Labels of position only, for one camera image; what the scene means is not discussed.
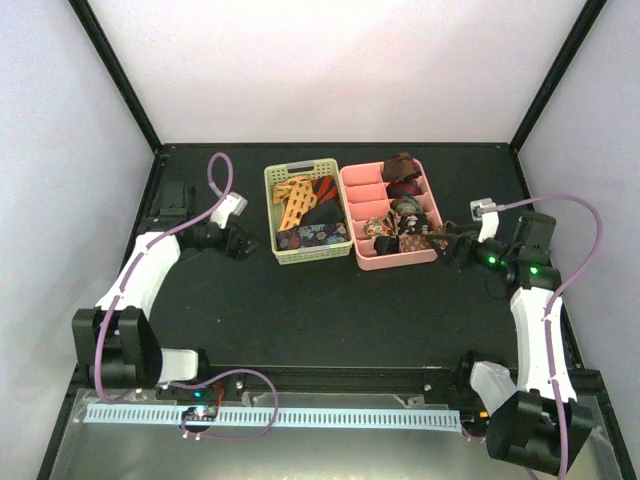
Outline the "brown dotted rolled tie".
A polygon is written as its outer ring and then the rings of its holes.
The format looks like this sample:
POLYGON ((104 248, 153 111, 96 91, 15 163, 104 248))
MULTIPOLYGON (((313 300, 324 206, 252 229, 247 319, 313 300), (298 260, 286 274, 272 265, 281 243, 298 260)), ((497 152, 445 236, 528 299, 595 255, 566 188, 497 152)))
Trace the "brown dotted rolled tie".
POLYGON ((407 234, 399 237, 400 253, 415 253, 419 251, 430 250, 432 246, 429 244, 428 236, 424 234, 407 234))

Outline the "tan paisley rolled tie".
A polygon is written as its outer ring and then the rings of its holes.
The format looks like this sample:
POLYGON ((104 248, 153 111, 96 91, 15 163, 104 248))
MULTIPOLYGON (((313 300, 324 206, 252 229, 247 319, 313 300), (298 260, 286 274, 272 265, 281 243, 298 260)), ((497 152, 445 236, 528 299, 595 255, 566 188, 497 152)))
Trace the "tan paisley rolled tie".
POLYGON ((395 217, 372 217, 365 222, 363 230, 365 235, 371 239, 375 239, 380 236, 396 236, 397 227, 395 223, 395 217))

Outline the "right black frame post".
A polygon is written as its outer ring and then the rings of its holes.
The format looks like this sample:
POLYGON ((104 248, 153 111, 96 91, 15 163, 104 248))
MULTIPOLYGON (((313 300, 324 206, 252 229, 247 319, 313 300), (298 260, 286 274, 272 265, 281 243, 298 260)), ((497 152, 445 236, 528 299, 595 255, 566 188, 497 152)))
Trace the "right black frame post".
POLYGON ((607 0, 587 0, 582 6, 510 141, 513 152, 521 151, 606 4, 607 0))

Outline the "controller board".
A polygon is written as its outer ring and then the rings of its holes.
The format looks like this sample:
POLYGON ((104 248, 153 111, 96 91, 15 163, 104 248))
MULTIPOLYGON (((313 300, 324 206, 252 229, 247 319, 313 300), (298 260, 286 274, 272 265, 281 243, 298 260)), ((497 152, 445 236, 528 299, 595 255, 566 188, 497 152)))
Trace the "controller board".
POLYGON ((480 425, 488 422, 490 416, 486 410, 461 410, 460 418, 463 424, 480 425))
POLYGON ((197 405, 188 407, 181 415, 184 421, 214 421, 218 416, 217 406, 197 405))

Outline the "dark floral rolled tie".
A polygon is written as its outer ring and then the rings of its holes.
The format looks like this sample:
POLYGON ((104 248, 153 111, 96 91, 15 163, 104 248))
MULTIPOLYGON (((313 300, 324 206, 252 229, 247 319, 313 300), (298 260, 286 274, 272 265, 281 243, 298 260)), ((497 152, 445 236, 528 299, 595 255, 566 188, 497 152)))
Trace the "dark floral rolled tie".
POLYGON ((397 236, 407 234, 428 234, 430 231, 429 219, 424 213, 400 216, 394 211, 390 211, 388 216, 395 217, 397 236))

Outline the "navy floral tie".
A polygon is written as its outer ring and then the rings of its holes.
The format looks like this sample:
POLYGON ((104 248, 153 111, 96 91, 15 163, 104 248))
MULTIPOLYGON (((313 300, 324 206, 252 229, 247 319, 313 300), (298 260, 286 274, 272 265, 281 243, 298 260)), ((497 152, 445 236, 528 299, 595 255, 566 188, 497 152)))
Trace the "navy floral tie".
POLYGON ((276 248, 280 251, 313 248, 345 243, 350 240, 344 222, 297 226, 276 234, 276 248))

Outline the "clear acrylic sheet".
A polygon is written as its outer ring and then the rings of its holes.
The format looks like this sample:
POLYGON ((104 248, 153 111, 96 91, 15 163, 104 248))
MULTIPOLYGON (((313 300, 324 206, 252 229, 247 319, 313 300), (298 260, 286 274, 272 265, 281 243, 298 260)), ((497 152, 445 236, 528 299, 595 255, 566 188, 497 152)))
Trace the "clear acrylic sheet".
MULTIPOLYGON (((90 390, 71 403, 43 479, 526 479, 518 465, 492 459, 484 442, 460 433, 419 430, 203 427, 87 424, 90 390)), ((121 404, 177 405, 151 393, 121 404)), ((419 396, 259 392, 223 407, 448 410, 419 396)))

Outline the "black frame post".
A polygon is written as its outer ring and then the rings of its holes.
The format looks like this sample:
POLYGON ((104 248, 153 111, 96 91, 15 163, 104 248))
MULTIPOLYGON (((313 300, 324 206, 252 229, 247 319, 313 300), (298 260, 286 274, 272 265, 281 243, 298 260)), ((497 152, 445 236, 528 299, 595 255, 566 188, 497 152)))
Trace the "black frame post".
POLYGON ((162 149, 163 144, 90 2, 86 0, 69 0, 68 3, 100 57, 146 143, 151 151, 156 154, 162 149))
POLYGON ((606 4, 607 0, 587 0, 582 6, 510 141, 513 152, 521 151, 606 4))

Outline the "red black striped tie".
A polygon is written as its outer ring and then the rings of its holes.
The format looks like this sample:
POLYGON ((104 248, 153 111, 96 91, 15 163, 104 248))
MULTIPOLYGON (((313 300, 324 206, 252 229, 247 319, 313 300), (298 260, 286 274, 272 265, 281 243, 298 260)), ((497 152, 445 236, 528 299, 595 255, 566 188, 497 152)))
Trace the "red black striped tie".
POLYGON ((339 188, 333 176, 327 175, 313 179, 311 181, 313 192, 316 196, 316 204, 324 204, 327 202, 341 203, 339 188))

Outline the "green floral rolled tie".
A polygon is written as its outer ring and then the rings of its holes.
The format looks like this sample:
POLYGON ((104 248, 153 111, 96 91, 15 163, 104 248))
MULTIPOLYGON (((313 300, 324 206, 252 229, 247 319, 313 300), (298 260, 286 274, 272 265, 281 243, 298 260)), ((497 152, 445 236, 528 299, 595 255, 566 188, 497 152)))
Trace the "green floral rolled tie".
POLYGON ((397 197, 390 203, 391 209, 400 216, 422 212, 420 202, 413 196, 397 197))

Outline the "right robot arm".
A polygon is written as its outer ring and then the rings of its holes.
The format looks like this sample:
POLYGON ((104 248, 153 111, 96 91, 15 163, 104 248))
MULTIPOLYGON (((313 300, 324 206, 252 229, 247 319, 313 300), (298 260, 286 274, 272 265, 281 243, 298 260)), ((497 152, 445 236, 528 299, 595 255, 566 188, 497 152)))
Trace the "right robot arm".
POLYGON ((457 396, 481 400, 489 420, 485 441, 491 458, 562 479, 593 428, 590 410, 577 401, 563 350, 558 295, 561 276, 550 265, 553 217, 520 214, 511 241, 495 237, 497 213, 476 207, 478 226, 448 225, 428 235, 439 259, 460 268, 478 266, 503 283, 513 316, 518 372, 469 353, 454 379, 457 396))

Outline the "green plastic basket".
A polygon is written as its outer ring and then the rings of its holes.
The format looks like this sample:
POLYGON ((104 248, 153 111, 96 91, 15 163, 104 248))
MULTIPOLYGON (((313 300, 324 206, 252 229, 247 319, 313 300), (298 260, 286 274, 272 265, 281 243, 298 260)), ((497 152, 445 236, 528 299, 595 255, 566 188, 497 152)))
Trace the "green plastic basket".
POLYGON ((281 266, 350 254, 354 240, 335 159, 268 166, 264 180, 271 248, 281 266))

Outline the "black rolled tie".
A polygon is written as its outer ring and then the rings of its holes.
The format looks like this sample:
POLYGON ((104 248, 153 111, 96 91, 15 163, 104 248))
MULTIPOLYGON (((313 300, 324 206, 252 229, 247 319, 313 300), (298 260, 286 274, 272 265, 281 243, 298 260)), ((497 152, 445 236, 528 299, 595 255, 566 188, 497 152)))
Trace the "black rolled tie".
POLYGON ((396 236, 377 236, 374 250, 378 256, 395 255, 400 252, 400 239, 396 236))

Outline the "left controller board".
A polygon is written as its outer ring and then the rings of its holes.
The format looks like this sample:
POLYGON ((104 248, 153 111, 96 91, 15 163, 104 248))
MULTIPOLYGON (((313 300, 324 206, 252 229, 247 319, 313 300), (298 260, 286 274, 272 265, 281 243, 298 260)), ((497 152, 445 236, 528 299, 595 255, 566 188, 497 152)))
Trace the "left controller board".
POLYGON ((214 421, 218 416, 217 406, 197 405, 188 407, 181 415, 184 421, 214 421))

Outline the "right controller board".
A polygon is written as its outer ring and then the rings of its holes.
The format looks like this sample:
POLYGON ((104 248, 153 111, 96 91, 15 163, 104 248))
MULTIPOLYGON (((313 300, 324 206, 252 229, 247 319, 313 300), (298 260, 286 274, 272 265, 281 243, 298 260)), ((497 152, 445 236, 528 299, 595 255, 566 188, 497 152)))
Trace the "right controller board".
POLYGON ((463 424, 480 425, 488 422, 490 416, 486 410, 461 410, 460 418, 463 424))

